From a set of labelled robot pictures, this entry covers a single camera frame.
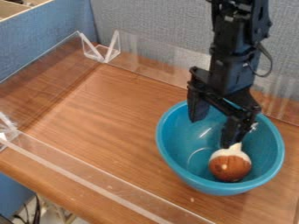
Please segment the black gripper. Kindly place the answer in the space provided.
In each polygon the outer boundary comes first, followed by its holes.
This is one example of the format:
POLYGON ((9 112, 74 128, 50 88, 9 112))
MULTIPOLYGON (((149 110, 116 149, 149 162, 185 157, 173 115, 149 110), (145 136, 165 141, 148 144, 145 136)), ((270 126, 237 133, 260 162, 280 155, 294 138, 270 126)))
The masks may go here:
POLYGON ((194 123, 213 107, 226 117, 220 134, 220 147, 240 143, 252 130, 260 106, 250 96, 260 53, 220 58, 210 56, 209 70, 193 66, 188 81, 188 115, 194 123))

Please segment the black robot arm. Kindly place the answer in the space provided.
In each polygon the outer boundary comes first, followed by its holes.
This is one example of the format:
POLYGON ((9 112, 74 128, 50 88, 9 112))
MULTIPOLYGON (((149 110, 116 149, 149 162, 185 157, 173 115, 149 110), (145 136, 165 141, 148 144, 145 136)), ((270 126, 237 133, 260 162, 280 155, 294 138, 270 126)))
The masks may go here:
POLYGON ((261 41, 268 38, 272 22, 268 0, 206 1, 213 31, 209 69, 189 69, 188 115, 197 122, 214 108, 226 116, 218 142, 226 149, 253 129, 261 112, 249 89, 258 76, 258 59, 270 56, 261 41))

